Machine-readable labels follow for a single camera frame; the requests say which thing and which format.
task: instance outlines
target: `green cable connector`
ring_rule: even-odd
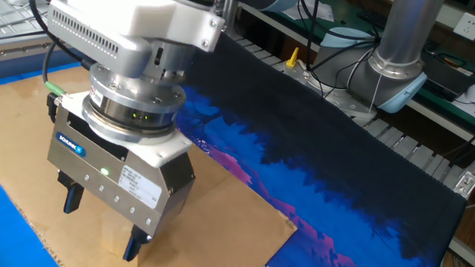
[[[61,96],[63,93],[66,93],[66,91],[61,89],[60,86],[55,85],[52,82],[45,82],[45,86],[51,91],[51,93],[54,93],[57,96]]]

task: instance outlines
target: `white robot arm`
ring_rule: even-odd
[[[53,0],[48,30],[91,57],[91,89],[55,99],[48,160],[68,189],[86,188],[134,223],[124,260],[176,217],[194,174],[175,129],[196,49],[212,52],[224,20],[207,0]]]

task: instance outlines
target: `brown cardboard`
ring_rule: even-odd
[[[70,93],[90,87],[79,68],[50,80]],[[46,160],[53,130],[47,94],[39,77],[0,86],[0,185],[62,264],[136,266],[115,255],[125,249],[131,225],[106,204],[85,191],[77,211],[62,212],[66,189]],[[263,266],[295,226],[198,148],[190,159],[197,179],[189,201],[144,249],[141,266]]]

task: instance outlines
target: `schunk logo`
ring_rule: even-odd
[[[58,132],[58,133],[56,133],[56,138],[60,142],[62,142],[64,145],[66,145],[68,148],[70,148],[72,151],[76,152],[76,154],[78,154],[80,156],[85,156],[86,155],[86,151],[84,150],[84,148],[77,145],[73,140],[70,140],[64,134]]]

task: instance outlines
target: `wire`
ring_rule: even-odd
[[[56,47],[55,43],[51,44],[50,49],[48,49],[45,59],[43,60],[43,73],[42,73],[43,82],[48,81],[48,65],[50,63],[51,54],[53,54],[55,47]]]
[[[304,17],[302,16],[302,12],[300,12],[300,1],[297,2],[297,11],[298,11],[298,15],[300,16],[300,19],[302,20],[302,23],[304,23],[305,31],[308,32],[309,29],[307,28],[307,23],[305,23]]]
[[[363,58],[360,59],[360,60],[358,60],[357,62],[354,62],[354,63],[352,63],[352,64],[350,64],[350,65],[348,65],[348,66],[346,66],[346,67],[341,68],[341,69],[336,73],[336,75],[335,75],[335,85],[333,86],[333,89],[330,90],[330,92],[328,92],[328,94],[325,96],[325,99],[326,99],[335,89],[346,89],[346,88],[337,88],[337,87],[336,87],[336,83],[337,83],[337,81],[338,81],[338,75],[340,74],[340,72],[342,72],[343,70],[346,70],[347,68],[349,68],[349,67],[351,67],[351,66],[353,66],[353,65],[355,65],[355,64],[360,64],[360,63],[362,63],[362,62],[367,61],[367,60],[370,59],[370,57],[374,54],[374,51],[375,51],[375,50],[376,50],[376,46],[370,50],[370,51],[371,51],[371,54],[370,54],[368,57],[366,57],[366,55],[367,55],[368,52],[370,52],[370,51],[367,51],[367,52],[363,55]]]
[[[361,0],[358,0],[358,4],[359,4],[359,6],[362,8],[363,12],[366,13],[366,10],[367,10],[367,9],[366,9],[366,7],[363,5],[363,3],[361,3]],[[373,30],[374,30],[374,34],[375,34],[376,38],[379,39],[379,33],[378,33],[377,29],[376,29],[376,25],[371,22],[371,26],[373,26]]]
[[[448,151],[447,153],[442,154],[442,155],[440,155],[440,156],[445,157],[445,156],[447,156],[447,155],[450,155],[450,154],[452,154],[453,152],[458,151],[459,149],[464,148],[464,147],[470,145],[473,141],[475,141],[475,136],[473,136],[470,140],[468,140],[467,142],[463,143],[462,145],[460,145],[460,146],[458,146],[458,147],[452,149],[451,151]]]
[[[48,30],[48,27],[46,26],[45,22],[42,20],[41,15],[39,14],[38,7],[36,6],[36,0],[30,0],[30,7],[31,7],[31,13],[33,13],[33,16],[36,19],[36,22],[38,22],[39,26],[48,35],[48,37],[50,37],[51,40],[70,57],[72,57],[73,59],[79,62],[82,62],[82,58],[80,56],[77,56],[75,53],[67,49],[66,46],[64,46],[56,36],[50,33],[50,31]]]
[[[310,68],[310,70],[316,70],[318,69],[319,67],[321,67],[323,64],[327,63],[328,61],[330,61],[331,59],[334,59],[336,56],[348,51],[348,50],[351,50],[355,47],[360,47],[360,46],[363,46],[363,45],[369,45],[369,44],[374,44],[375,42],[374,41],[366,41],[366,42],[358,42],[358,43],[355,43],[355,44],[352,44],[350,46],[347,46],[345,48],[342,48],[340,49],[339,51],[337,51],[336,53],[334,53],[333,55],[327,57],[326,59],[322,60],[320,63],[318,63],[317,65],[315,65],[314,67]]]
[[[314,18],[312,20],[312,24],[310,25],[310,30],[308,31],[309,36],[307,38],[307,70],[310,71],[312,74],[312,77],[317,80],[317,82],[320,84],[320,92],[321,92],[321,99],[324,99],[324,88],[323,85],[320,82],[320,79],[317,77],[317,75],[311,71],[310,68],[310,51],[312,50],[312,39],[313,39],[313,31],[315,29],[315,25],[317,22],[317,12],[318,12],[318,1],[315,2],[315,6],[313,7],[313,14],[311,18]]]
[[[470,104],[475,104],[473,102],[470,102],[470,103],[465,103],[465,102],[462,102],[462,101],[459,101],[457,99],[454,99],[455,102],[458,102],[458,103],[461,103],[461,104],[466,104],[466,105],[470,105]]]
[[[46,11],[40,13],[39,15],[40,15],[40,16],[43,16],[44,14],[46,14]],[[29,20],[34,19],[34,18],[35,18],[34,16],[30,16],[30,17],[27,17],[27,18],[15,20],[15,21],[13,21],[13,22],[8,22],[8,23],[5,23],[5,24],[0,24],[0,27],[11,26],[11,25],[14,25],[14,24],[18,24],[18,23],[22,23],[22,22],[29,21]]]
[[[340,33],[334,33],[332,32],[331,30],[328,30],[326,29],[324,26],[322,26],[320,23],[317,22],[317,16],[312,16],[312,14],[310,13],[308,7],[307,7],[307,4],[305,4],[305,1],[304,0],[300,0],[301,3],[302,3],[302,7],[304,9],[304,12],[305,14],[310,18],[312,18],[312,23],[315,22],[315,25],[318,26],[321,30],[323,30],[325,33],[328,33],[328,34],[331,34],[333,36],[336,36],[336,37],[339,37],[339,38],[343,38],[343,39],[349,39],[349,40],[356,40],[356,41],[368,41],[368,40],[374,40],[373,37],[371,38],[368,38],[368,37],[355,37],[355,36],[345,36],[343,34],[340,34]],[[315,0],[315,6],[317,7],[318,6],[318,1]]]

